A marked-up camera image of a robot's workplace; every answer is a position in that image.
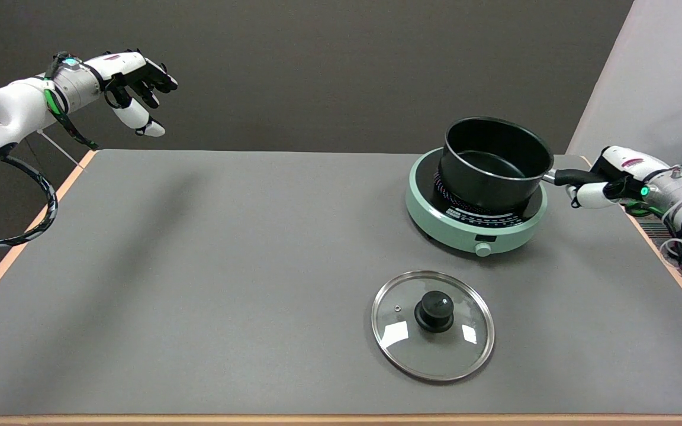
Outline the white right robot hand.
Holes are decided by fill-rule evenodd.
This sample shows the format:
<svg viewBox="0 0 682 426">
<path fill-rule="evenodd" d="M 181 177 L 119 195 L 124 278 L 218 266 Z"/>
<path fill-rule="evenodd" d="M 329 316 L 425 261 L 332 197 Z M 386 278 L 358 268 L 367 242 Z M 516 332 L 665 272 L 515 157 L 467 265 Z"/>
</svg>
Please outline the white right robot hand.
<svg viewBox="0 0 682 426">
<path fill-rule="evenodd" d="M 590 170 L 558 169 L 554 184 L 565 187 L 572 208 L 600 209 L 630 201 L 644 201 L 648 183 L 667 172 L 666 162 L 620 146 L 603 149 Z"/>
</svg>

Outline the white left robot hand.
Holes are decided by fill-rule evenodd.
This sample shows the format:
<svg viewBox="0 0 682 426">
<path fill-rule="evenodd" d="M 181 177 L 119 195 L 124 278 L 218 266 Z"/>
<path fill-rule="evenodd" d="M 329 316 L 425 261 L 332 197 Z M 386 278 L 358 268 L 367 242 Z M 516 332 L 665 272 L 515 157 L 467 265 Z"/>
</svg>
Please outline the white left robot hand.
<svg viewBox="0 0 682 426">
<path fill-rule="evenodd" d="M 178 89 L 163 64 L 144 57 L 140 51 L 124 51 L 100 57 L 105 101 L 115 116 L 140 137 L 162 137 L 163 125 L 151 116 L 149 108 L 159 108 L 156 92 L 170 93 Z"/>
</svg>

